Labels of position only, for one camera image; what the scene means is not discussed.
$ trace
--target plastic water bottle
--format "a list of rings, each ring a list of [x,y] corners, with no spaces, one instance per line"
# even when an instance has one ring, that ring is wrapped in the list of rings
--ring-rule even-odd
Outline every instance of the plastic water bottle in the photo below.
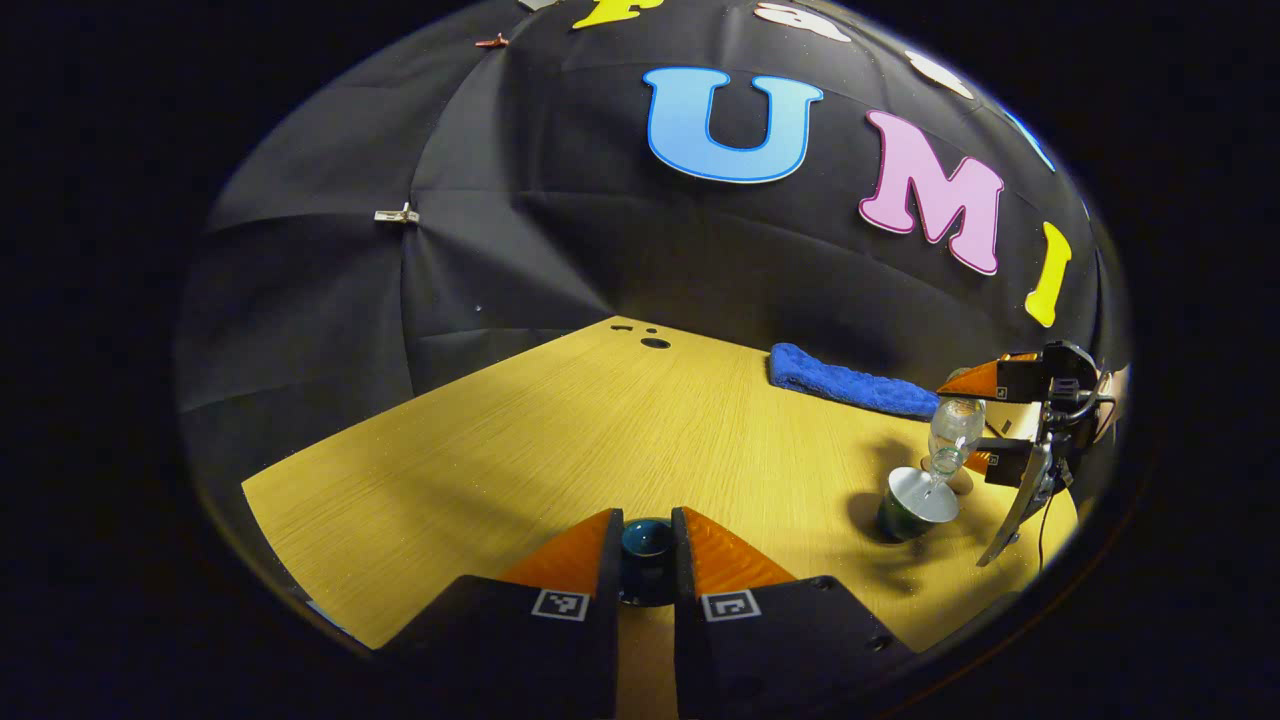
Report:
[[[929,457],[940,450],[954,447],[963,465],[973,452],[973,443],[982,437],[987,421],[987,402],[966,397],[946,397],[938,404],[929,421]]]

